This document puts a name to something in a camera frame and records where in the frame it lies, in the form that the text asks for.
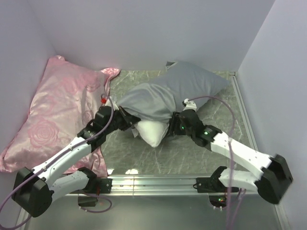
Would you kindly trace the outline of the white pillow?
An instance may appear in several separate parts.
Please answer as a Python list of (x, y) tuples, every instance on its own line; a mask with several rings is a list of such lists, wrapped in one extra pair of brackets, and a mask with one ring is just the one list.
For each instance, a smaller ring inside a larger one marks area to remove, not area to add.
[(166, 136), (169, 124), (160, 121), (141, 120), (134, 125), (134, 137), (140, 136), (148, 145), (156, 148)]

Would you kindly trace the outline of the grey satin pillowcase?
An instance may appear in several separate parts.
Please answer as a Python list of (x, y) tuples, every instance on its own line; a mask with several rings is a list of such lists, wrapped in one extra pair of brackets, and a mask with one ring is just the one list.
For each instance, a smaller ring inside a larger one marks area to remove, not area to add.
[(193, 99), (201, 108), (229, 83), (197, 65), (178, 61), (161, 76), (130, 89), (118, 105), (141, 120), (167, 123), (174, 112), (183, 111), (185, 99)]

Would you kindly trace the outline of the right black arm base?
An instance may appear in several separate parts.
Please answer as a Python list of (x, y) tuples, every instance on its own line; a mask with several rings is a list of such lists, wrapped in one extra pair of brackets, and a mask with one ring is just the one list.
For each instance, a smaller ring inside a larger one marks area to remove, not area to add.
[(219, 177), (227, 169), (225, 166), (218, 167), (210, 177), (197, 177), (196, 183), (192, 186), (197, 193), (222, 193), (222, 195), (209, 195), (209, 201), (213, 209), (223, 211), (227, 206), (227, 187), (220, 181)]

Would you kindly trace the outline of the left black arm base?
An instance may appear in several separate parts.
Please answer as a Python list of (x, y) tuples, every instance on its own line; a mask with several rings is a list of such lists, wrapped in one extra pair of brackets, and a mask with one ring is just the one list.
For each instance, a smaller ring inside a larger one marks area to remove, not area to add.
[(94, 185), (89, 189), (82, 191), (82, 194), (86, 196), (78, 197), (78, 206), (85, 210), (87, 207), (96, 207), (98, 205), (99, 199), (106, 200), (109, 205), (107, 210), (111, 209), (112, 202), (107, 198), (103, 197), (103, 194), (110, 194), (112, 187), (112, 179), (110, 178), (96, 178), (94, 180)]

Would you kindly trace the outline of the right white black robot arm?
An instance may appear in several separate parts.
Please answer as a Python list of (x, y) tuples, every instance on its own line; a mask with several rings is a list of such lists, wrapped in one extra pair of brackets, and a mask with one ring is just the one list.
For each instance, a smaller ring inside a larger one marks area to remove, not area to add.
[(245, 168), (245, 171), (231, 171), (226, 166), (220, 166), (209, 178), (197, 178), (198, 193), (224, 192), (228, 187), (234, 192), (246, 189), (256, 191), (271, 204), (279, 204), (293, 182), (284, 157), (278, 154), (270, 156), (230, 140), (222, 130), (203, 124), (192, 109), (172, 114), (168, 135), (188, 136), (196, 145), (221, 154)]

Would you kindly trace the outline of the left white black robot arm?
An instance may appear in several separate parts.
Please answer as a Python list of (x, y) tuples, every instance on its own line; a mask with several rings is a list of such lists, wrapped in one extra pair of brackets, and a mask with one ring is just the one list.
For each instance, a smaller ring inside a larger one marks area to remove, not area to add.
[(139, 121), (122, 107), (118, 110), (110, 106), (100, 107), (94, 119), (64, 149), (32, 169), (24, 167), (18, 171), (10, 198), (35, 218), (66, 194), (78, 190), (95, 193), (97, 175), (92, 170), (81, 167), (68, 176), (63, 174), (98, 149), (108, 134), (118, 129), (125, 131)]

